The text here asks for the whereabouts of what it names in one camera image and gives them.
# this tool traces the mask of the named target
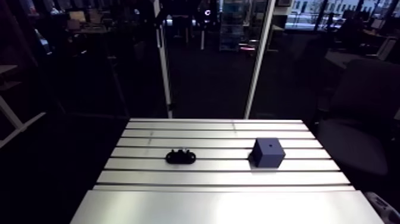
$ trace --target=chair back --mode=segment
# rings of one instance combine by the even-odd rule
[[[400,107],[400,65],[353,60],[332,97],[332,115],[389,123]]]

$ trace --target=desk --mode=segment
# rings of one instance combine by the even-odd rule
[[[0,74],[16,69],[17,67],[15,65],[0,65]]]
[[[74,34],[104,34],[108,32],[106,29],[80,29],[72,31]]]
[[[246,160],[278,138],[278,169]],[[164,161],[171,148],[197,156]],[[130,119],[73,224],[383,223],[300,120]]]
[[[328,51],[325,55],[325,59],[342,69],[346,69],[347,64],[350,61],[356,59],[364,59],[364,57],[357,54]]]

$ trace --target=office chair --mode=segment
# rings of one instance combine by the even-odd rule
[[[368,186],[373,187],[387,180],[390,158],[397,153],[390,150],[390,129],[400,107],[399,74],[399,65],[353,60],[328,109],[319,108],[324,112],[315,134],[356,183],[367,180]]]

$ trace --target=shelving unit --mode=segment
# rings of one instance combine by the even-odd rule
[[[238,51],[243,37],[244,0],[226,0],[221,15],[220,51]]]

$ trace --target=cube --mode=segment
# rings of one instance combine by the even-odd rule
[[[257,138],[250,159],[256,167],[278,168],[285,152],[277,138]]]

